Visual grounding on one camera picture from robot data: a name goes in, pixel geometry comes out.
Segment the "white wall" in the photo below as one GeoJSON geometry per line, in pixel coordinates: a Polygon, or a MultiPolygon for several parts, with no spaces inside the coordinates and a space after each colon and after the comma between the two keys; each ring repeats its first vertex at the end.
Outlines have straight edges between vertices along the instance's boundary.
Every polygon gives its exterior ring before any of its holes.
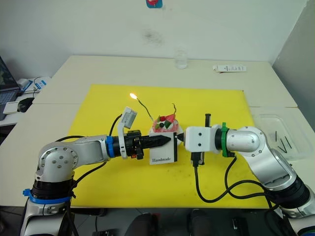
{"type": "Polygon", "coordinates": [[[69,55],[273,63],[306,0],[0,0],[0,55],[16,77],[52,76],[69,55]]]}
{"type": "Polygon", "coordinates": [[[315,131],[315,0],[309,0],[273,68],[315,131]]]}

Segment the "small box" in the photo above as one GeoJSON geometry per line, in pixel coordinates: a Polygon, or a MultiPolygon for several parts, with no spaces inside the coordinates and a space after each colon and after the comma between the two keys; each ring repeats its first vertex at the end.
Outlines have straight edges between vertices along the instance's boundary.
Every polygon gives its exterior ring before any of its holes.
{"type": "Polygon", "coordinates": [[[150,148],[150,165],[173,163],[177,161],[176,132],[151,133],[149,136],[163,135],[171,140],[160,147],[150,148]]]}

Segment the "green object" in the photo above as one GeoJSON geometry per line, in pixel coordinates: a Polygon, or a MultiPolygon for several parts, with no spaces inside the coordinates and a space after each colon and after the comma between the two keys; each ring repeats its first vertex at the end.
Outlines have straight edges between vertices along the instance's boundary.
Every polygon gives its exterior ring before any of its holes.
{"type": "Polygon", "coordinates": [[[222,136],[221,136],[221,145],[222,145],[222,156],[228,157],[227,156],[227,149],[226,149],[226,133],[228,131],[228,128],[226,127],[226,123],[222,123],[222,136]]]}
{"type": "Polygon", "coordinates": [[[168,120],[165,121],[164,126],[165,128],[168,129],[168,127],[171,125],[171,122],[169,122],[168,120]]]}

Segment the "sticker on wall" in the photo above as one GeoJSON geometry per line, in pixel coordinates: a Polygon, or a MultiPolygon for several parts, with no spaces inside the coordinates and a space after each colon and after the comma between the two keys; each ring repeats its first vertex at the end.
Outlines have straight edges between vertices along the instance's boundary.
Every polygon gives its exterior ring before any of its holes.
{"type": "Polygon", "coordinates": [[[162,0],[146,0],[148,8],[162,8],[162,0]]]}

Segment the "laptop screen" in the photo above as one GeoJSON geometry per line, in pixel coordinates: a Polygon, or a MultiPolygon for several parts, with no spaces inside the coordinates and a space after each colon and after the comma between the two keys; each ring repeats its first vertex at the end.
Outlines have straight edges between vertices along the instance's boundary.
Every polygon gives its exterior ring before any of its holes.
{"type": "Polygon", "coordinates": [[[18,89],[19,86],[0,57],[0,90],[18,89]]]}

